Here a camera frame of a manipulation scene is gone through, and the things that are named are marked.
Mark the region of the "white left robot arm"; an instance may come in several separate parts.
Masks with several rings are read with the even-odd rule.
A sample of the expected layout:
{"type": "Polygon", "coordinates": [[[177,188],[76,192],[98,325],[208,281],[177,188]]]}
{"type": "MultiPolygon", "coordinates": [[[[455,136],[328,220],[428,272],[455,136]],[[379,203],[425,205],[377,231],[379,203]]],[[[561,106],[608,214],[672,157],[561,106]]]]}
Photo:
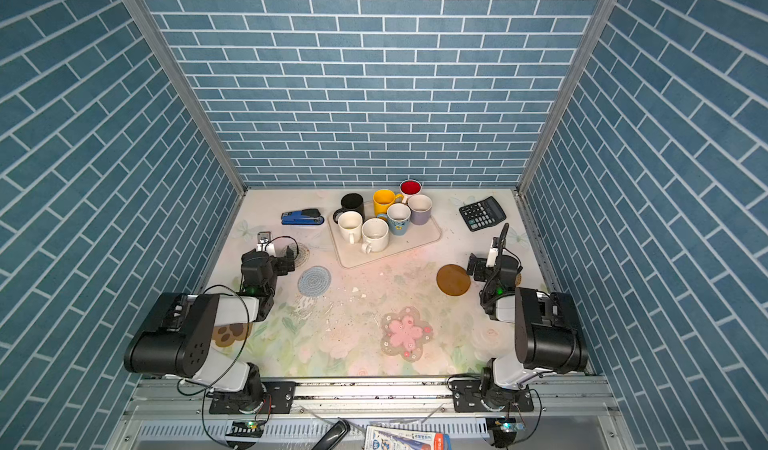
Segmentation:
{"type": "Polygon", "coordinates": [[[277,278],[295,270],[296,249],[275,257],[253,250],[241,257],[241,289],[221,285],[200,295],[161,294],[124,354],[127,371],[174,375],[203,387],[210,412],[221,415],[288,414],[296,385],[265,383],[257,365],[220,351],[214,343],[219,327],[237,327],[250,335],[274,305],[277,278]]]}

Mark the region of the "pink flower coaster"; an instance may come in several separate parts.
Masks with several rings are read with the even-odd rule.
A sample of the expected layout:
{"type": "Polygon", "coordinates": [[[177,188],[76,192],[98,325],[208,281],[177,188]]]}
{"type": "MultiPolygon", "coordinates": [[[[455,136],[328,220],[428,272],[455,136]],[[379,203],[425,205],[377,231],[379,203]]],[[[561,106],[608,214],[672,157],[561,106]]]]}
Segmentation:
{"type": "Polygon", "coordinates": [[[421,359],[424,345],[435,335],[433,327],[421,318],[415,307],[385,314],[381,319],[381,350],[388,356],[400,356],[414,363],[421,359]]]}

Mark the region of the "paw print coaster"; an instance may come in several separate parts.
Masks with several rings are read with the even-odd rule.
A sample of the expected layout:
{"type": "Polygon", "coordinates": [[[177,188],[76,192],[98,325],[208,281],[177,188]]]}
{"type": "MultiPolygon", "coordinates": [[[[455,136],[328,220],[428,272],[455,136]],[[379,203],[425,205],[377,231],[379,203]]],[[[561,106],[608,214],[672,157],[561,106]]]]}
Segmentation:
{"type": "Polygon", "coordinates": [[[250,323],[234,323],[214,328],[212,340],[220,348],[230,347],[238,342],[244,342],[250,334],[250,323]]]}

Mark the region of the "grey blue woven coaster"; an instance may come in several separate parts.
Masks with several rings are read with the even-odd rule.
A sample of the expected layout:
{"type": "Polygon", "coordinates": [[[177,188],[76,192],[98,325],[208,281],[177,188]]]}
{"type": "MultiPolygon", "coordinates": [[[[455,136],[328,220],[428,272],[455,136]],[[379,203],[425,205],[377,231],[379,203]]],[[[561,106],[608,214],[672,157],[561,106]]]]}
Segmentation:
{"type": "Polygon", "coordinates": [[[302,296],[317,298],[328,291],[330,284],[330,271],[322,266],[314,266],[300,276],[297,287],[302,296]]]}

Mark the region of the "brown round coaster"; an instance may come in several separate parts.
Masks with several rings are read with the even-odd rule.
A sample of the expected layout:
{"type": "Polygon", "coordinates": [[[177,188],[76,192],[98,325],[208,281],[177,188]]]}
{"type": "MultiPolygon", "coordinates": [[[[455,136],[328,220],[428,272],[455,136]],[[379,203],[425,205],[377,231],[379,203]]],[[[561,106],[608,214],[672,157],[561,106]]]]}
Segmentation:
{"type": "Polygon", "coordinates": [[[436,284],[445,295],[458,297],[469,290],[471,279],[464,267],[448,264],[438,270],[436,284]]]}

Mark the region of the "white zigzag woven coaster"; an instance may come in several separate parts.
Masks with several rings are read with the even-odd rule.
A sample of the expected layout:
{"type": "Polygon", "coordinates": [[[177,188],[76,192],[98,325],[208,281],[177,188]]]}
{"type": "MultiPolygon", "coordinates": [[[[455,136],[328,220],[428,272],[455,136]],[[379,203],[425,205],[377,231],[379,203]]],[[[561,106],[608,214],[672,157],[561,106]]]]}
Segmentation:
{"type": "Polygon", "coordinates": [[[295,268],[304,266],[310,257],[310,249],[303,243],[298,244],[298,254],[295,258],[295,268]]]}

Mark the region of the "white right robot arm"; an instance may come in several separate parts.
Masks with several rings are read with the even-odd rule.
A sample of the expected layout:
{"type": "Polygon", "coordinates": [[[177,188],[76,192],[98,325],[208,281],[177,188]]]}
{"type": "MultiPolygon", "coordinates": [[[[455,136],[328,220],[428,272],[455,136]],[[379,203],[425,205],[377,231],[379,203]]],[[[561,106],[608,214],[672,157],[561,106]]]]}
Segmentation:
{"type": "Polygon", "coordinates": [[[458,413],[528,412],[529,384],[546,374],[583,371],[588,351],[571,296],[517,284],[522,266],[514,255],[469,257],[467,273],[483,284],[480,306],[488,317],[514,326],[514,351],[492,358],[475,376],[447,380],[458,413]]]}

